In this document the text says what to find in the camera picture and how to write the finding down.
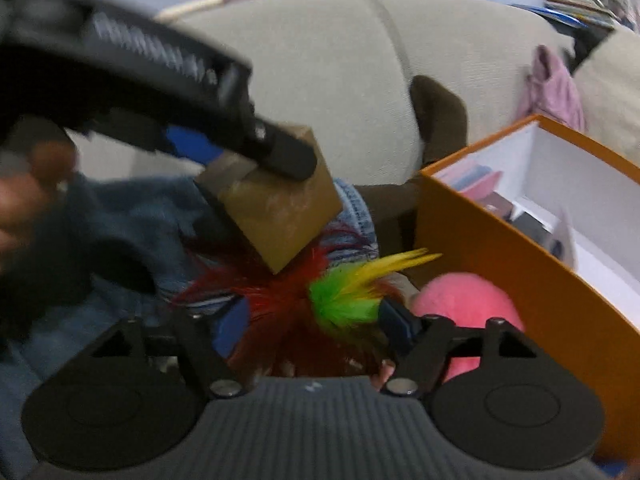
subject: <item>beige couch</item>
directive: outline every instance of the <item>beige couch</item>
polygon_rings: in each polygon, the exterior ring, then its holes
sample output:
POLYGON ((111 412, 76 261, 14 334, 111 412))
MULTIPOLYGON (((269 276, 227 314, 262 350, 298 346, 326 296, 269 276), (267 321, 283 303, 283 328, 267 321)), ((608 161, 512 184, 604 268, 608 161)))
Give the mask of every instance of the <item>beige couch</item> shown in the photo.
MULTIPOLYGON (((418 168, 413 76, 465 102, 473 142, 513 121, 533 48, 570 43, 535 14, 483 0, 255 0, 178 14, 174 27, 251 59, 257 110, 311 125, 334 176, 354 184, 399 184, 418 168)), ((81 169, 99 178, 197 171, 80 143, 81 169)))

